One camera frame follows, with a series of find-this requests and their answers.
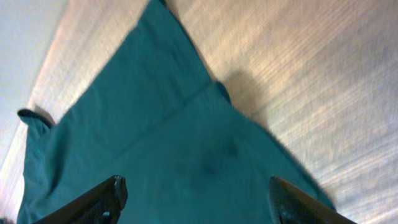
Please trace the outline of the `black t-shirt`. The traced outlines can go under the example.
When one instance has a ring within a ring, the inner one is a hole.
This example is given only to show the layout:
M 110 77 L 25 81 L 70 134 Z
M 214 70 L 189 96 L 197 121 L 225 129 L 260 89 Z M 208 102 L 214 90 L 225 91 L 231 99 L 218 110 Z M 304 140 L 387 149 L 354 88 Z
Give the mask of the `black t-shirt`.
M 33 223 L 119 174 L 121 223 L 270 223 L 272 176 L 332 202 L 261 126 L 235 110 L 163 1 L 63 118 L 27 125 L 19 223 Z

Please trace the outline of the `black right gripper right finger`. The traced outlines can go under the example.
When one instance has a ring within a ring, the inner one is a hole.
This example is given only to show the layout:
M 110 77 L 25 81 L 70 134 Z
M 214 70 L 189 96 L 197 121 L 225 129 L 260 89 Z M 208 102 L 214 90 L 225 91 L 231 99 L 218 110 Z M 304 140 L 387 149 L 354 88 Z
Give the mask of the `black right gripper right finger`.
M 269 181 L 269 208 L 276 224 L 355 224 L 278 177 Z

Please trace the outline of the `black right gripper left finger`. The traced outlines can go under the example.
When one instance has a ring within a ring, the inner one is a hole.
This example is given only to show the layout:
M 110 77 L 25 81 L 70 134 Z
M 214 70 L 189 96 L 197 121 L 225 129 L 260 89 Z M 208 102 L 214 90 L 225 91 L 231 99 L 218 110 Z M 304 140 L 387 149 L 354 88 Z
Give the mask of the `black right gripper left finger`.
M 35 224 L 115 224 L 127 199 L 126 179 L 113 175 Z

